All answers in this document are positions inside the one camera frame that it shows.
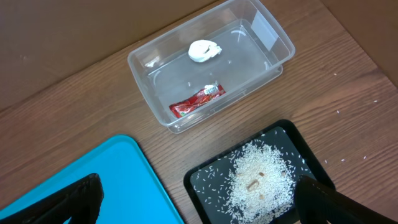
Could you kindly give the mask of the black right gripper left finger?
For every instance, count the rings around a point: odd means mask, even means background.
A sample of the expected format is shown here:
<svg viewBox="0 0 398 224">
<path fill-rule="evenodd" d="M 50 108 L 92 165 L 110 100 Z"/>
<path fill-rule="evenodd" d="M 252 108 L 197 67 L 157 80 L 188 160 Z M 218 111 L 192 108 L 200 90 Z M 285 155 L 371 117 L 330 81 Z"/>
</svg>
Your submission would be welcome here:
<svg viewBox="0 0 398 224">
<path fill-rule="evenodd" d="M 92 173 L 3 218 L 1 224 L 95 224 L 103 199 L 100 176 Z"/>
</svg>

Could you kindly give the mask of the red snack wrapper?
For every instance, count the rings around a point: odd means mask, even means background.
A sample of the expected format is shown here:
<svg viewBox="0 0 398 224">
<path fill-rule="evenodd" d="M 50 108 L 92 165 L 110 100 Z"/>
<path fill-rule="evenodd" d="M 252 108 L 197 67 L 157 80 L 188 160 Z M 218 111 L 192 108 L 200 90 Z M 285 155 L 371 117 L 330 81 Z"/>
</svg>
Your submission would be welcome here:
<svg viewBox="0 0 398 224">
<path fill-rule="evenodd" d="M 225 93 L 224 88 L 218 82 L 214 82 L 210 85 L 205 85 L 204 88 L 186 100 L 171 104 L 169 109 L 177 118 L 182 118 Z"/>
</svg>

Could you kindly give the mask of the white tissue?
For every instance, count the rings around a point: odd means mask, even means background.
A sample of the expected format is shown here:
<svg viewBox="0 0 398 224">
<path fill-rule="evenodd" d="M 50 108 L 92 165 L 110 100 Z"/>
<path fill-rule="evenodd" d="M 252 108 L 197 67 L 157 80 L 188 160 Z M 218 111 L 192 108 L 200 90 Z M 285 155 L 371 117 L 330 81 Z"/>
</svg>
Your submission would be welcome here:
<svg viewBox="0 0 398 224">
<path fill-rule="evenodd" d="M 188 56 L 198 63 L 206 62 L 207 60 L 219 55 L 222 48 L 215 42 L 210 40 L 196 40 L 191 43 Z"/>
</svg>

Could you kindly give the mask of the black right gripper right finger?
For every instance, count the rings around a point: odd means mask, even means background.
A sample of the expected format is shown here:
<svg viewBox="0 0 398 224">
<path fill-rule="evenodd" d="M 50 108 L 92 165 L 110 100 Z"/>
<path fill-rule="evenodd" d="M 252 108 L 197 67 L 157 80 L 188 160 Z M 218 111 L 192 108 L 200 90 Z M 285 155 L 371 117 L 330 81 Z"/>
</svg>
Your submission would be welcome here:
<svg viewBox="0 0 398 224">
<path fill-rule="evenodd" d="M 295 186 L 294 205 L 300 222 L 306 224 L 397 224 L 305 175 Z"/>
</svg>

